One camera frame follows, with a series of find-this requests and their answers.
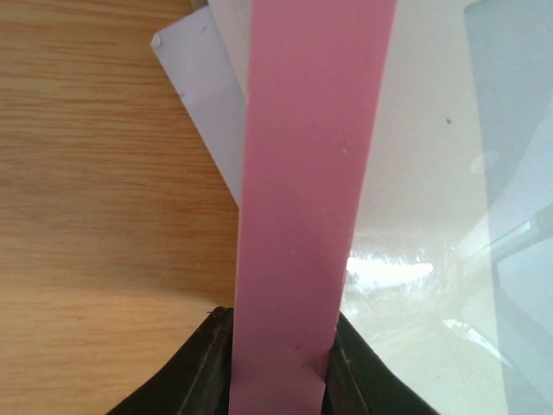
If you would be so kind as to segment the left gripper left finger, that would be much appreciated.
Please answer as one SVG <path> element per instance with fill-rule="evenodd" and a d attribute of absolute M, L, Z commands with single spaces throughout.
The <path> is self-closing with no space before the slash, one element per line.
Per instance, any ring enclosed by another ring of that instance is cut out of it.
<path fill-rule="evenodd" d="M 217 307 L 148 381 L 110 414 L 227 415 L 233 309 Z"/>

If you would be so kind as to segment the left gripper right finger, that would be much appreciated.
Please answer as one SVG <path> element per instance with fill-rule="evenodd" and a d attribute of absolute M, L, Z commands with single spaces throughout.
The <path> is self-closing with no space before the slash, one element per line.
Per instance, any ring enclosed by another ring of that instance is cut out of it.
<path fill-rule="evenodd" d="M 340 315 L 329 353 L 323 414 L 437 415 Z"/>

